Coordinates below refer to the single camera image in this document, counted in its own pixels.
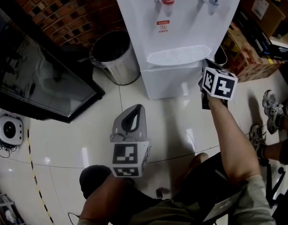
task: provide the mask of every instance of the drip tray grille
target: drip tray grille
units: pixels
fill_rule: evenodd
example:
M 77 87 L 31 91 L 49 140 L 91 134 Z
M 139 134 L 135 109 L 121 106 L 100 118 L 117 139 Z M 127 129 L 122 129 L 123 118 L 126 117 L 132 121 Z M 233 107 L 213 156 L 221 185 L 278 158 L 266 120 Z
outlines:
M 151 53 L 147 62 L 156 66 L 176 66 L 203 60 L 211 49 L 206 45 L 179 47 Z

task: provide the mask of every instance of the glass panel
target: glass panel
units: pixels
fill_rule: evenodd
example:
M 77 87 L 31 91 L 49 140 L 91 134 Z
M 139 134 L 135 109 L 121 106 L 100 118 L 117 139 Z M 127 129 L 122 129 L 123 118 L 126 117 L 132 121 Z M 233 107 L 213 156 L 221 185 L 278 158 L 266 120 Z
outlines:
M 0 91 L 66 117 L 96 93 L 1 9 Z

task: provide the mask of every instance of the forearm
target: forearm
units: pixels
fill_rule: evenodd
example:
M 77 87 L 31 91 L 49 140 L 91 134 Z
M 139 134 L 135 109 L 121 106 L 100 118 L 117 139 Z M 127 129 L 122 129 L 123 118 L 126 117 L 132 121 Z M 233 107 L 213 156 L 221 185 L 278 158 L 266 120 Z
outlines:
M 86 200 L 80 220 L 108 224 L 118 210 L 127 182 L 112 174 Z
M 209 107 L 219 138 L 222 164 L 229 179 L 238 183 L 260 174 L 256 152 L 228 108 L 213 97 L 209 97 Z

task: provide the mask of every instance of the gray sneaker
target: gray sneaker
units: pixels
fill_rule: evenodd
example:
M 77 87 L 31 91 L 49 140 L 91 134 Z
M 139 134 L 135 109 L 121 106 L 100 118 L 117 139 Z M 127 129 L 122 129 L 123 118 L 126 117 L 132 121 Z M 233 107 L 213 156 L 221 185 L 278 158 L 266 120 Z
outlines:
M 265 158 L 263 148 L 266 146 L 266 133 L 262 133 L 261 126 L 259 124 L 254 124 L 251 126 L 249 140 L 252 143 L 257 156 L 259 158 Z
M 276 100 L 276 95 L 271 90 L 268 90 L 263 96 L 262 106 L 265 109 L 266 116 L 268 116 L 267 130 L 269 130 L 270 134 L 273 134 L 280 129 L 280 118 L 284 114 L 283 105 L 279 104 Z

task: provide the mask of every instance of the white water dispenser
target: white water dispenser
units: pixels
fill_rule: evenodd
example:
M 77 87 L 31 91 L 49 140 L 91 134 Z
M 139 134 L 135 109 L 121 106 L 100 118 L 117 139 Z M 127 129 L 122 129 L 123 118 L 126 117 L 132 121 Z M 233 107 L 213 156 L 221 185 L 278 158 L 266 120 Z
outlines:
M 186 96 L 240 0 L 117 0 L 150 99 Z

